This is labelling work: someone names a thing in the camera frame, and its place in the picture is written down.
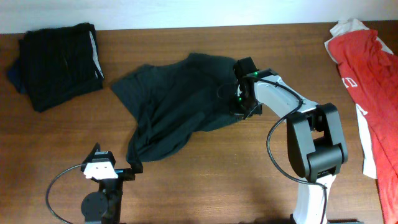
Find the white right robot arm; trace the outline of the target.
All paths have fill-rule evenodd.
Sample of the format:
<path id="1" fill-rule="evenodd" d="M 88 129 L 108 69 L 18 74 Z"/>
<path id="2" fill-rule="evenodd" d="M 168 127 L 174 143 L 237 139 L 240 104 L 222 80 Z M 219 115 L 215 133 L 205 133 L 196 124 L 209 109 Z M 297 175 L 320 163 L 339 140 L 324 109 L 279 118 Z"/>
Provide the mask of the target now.
<path id="1" fill-rule="evenodd" d="M 282 175 L 298 183 L 297 203 L 290 222 L 327 223 L 330 187 L 348 160 L 337 107 L 306 99 L 274 70 L 257 69 L 250 57 L 238 60 L 233 70 L 238 86 L 231 113 L 246 119 L 267 106 L 279 117 L 267 134 L 268 154 L 272 153 L 272 134 L 281 123 L 286 123 L 287 154 L 295 175 L 286 173 L 274 157 L 270 160 Z"/>

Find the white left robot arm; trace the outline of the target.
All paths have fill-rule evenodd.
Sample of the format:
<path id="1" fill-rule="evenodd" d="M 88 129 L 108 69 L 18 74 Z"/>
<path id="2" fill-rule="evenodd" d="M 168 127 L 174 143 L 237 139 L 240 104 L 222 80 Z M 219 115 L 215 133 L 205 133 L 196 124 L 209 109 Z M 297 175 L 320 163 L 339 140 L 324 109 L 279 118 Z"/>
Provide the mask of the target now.
<path id="1" fill-rule="evenodd" d="M 98 190 L 88 194 L 81 203 L 85 223 L 115 224 L 120 222 L 123 183 L 135 180 L 143 173 L 142 165 L 116 169 L 110 151 L 102 151 L 96 143 L 83 161 L 81 171 L 86 179 L 98 184 Z"/>

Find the dark green t-shirt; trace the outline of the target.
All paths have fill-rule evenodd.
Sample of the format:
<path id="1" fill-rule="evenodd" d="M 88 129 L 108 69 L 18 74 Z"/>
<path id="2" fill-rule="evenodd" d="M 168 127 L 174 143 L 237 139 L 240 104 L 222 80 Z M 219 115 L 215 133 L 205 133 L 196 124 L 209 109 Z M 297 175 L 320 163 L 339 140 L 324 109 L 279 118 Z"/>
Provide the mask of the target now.
<path id="1" fill-rule="evenodd" d="M 111 85 L 137 122 L 126 160 L 133 167 L 181 150 L 194 132 L 237 123 L 229 103 L 237 92 L 229 57 L 190 53 L 177 63 L 143 65 Z"/>

